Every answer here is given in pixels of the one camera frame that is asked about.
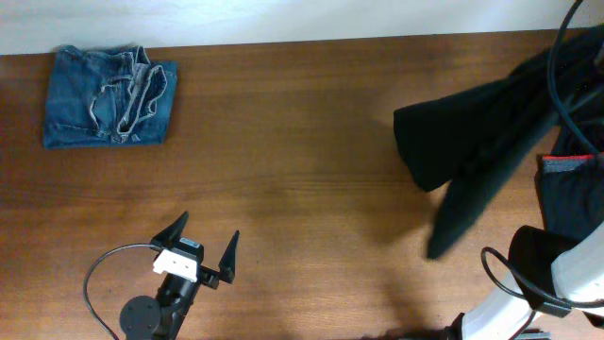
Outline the black shorts garment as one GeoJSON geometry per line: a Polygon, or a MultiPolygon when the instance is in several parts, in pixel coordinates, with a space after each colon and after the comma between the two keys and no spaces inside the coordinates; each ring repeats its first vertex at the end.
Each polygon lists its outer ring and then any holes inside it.
{"type": "MultiPolygon", "coordinates": [[[[530,150],[561,123],[547,88],[549,52],[473,89],[394,111],[398,154],[423,191],[448,187],[427,258],[443,256],[476,223],[530,150]]],[[[563,42],[555,85],[573,123],[603,148],[603,27],[563,42]]]]}

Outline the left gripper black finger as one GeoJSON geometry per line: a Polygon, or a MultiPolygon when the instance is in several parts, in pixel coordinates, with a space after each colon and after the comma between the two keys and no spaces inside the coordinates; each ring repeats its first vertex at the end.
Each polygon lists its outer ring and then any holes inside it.
{"type": "Polygon", "coordinates": [[[184,212],[171,225],[157,233],[150,241],[150,244],[160,248],[172,248],[180,239],[189,218],[189,213],[184,212]]]}
{"type": "Polygon", "coordinates": [[[220,280],[229,284],[234,281],[236,275],[237,245],[239,237],[240,232],[236,230],[218,264],[220,280]]]}

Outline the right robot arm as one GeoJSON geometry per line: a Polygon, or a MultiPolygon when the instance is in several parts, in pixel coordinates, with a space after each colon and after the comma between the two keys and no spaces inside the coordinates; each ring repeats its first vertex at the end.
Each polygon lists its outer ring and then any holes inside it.
{"type": "Polygon", "coordinates": [[[529,333],[540,315],[564,318],[580,310],[603,327],[603,227],[577,241],[530,226],[512,238],[503,256],[484,247],[480,260],[496,289],[475,309],[461,313],[442,339],[545,339],[529,333]]]}

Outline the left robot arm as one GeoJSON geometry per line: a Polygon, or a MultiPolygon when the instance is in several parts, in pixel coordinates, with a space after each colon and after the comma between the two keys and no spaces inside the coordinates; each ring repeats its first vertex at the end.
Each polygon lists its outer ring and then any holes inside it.
{"type": "Polygon", "coordinates": [[[240,233],[234,232],[213,270],[203,265],[204,247],[182,236],[188,218],[184,212],[151,239],[159,252],[153,271],[165,278],[155,296],[137,296],[123,307],[119,322],[127,340],[176,339],[199,289],[234,281],[240,233]]]}

